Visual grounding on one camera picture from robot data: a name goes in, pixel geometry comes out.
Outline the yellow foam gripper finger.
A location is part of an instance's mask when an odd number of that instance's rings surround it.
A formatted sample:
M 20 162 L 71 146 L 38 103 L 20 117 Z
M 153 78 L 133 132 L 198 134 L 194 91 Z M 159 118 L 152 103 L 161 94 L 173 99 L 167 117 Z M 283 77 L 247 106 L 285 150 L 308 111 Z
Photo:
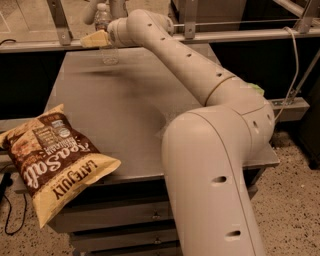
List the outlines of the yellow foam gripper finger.
M 84 48 L 104 47 L 109 45 L 108 34 L 104 30 L 98 30 L 80 39 Z

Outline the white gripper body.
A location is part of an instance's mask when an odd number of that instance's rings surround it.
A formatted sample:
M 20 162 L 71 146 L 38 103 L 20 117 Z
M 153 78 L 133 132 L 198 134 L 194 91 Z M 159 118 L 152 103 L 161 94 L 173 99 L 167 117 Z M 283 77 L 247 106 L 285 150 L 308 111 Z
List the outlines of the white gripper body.
M 119 18 L 113 20 L 107 28 L 109 39 L 111 43 L 117 47 L 131 47 L 134 42 L 128 32 L 126 18 Z

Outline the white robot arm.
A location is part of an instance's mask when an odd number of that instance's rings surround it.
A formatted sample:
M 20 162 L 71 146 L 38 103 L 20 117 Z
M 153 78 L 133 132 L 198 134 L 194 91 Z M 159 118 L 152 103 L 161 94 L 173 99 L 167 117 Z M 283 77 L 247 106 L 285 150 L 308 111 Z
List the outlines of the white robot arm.
M 168 17 L 138 9 L 80 42 L 146 48 L 200 104 L 176 117 L 162 140 L 183 255 L 266 256 L 243 165 L 268 145 L 273 109 L 251 85 L 175 40 L 171 28 Z

